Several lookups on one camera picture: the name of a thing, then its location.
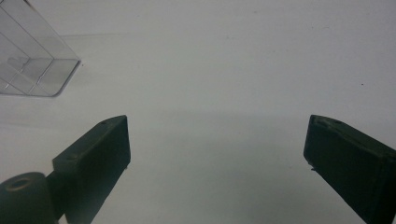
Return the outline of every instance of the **transparent plastic box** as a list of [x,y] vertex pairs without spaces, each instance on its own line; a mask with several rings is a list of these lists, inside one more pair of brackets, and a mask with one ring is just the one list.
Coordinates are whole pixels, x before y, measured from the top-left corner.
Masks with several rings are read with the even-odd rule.
[[79,64],[27,0],[0,0],[0,93],[56,96]]

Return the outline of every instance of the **white surface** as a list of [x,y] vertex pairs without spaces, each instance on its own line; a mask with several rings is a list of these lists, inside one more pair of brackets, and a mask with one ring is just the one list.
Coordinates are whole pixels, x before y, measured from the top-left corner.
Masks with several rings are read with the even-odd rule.
[[0,97],[0,180],[125,114],[94,223],[362,223],[304,140],[319,114],[396,147],[394,1],[31,2],[83,65],[57,98]]

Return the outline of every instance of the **white table surface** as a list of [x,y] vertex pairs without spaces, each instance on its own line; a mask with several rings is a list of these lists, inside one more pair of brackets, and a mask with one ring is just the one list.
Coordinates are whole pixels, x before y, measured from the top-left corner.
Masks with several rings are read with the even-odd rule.
[[363,223],[304,140],[319,114],[396,148],[395,1],[31,2],[83,63],[59,97],[0,96],[1,181],[125,114],[94,223]]

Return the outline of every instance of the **clear plastic container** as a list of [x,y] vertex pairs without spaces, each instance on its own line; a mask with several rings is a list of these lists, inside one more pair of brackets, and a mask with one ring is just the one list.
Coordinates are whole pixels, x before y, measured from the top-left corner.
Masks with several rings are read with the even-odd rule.
[[79,63],[27,0],[0,0],[0,93],[56,96]]

